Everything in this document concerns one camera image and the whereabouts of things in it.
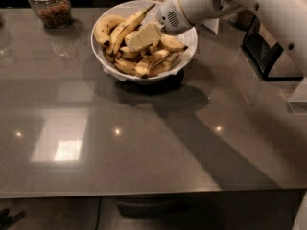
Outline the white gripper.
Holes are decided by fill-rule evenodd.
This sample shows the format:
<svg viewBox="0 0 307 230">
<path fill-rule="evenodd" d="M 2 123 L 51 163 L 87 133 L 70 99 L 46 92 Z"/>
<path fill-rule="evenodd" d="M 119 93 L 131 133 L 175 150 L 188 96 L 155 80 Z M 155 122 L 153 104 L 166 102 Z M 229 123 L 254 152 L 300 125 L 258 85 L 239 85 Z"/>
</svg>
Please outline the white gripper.
<svg viewBox="0 0 307 230">
<path fill-rule="evenodd" d="M 167 33 L 179 35 L 200 24 L 198 0 L 166 0 L 158 6 L 156 20 Z M 150 22 L 135 31 L 129 40 L 133 51 L 154 44 L 161 37 L 158 24 Z"/>
</svg>

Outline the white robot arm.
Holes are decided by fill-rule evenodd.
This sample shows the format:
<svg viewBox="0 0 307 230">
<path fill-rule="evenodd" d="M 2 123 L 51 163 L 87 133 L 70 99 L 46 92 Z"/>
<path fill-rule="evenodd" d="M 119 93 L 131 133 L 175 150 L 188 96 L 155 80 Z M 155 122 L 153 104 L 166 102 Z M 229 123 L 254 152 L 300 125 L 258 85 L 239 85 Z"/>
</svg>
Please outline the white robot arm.
<svg viewBox="0 0 307 230">
<path fill-rule="evenodd" d="M 238 8 L 253 12 L 307 74 L 307 0 L 166 0 L 157 5 L 153 19 L 166 31 L 181 34 Z"/>
</svg>

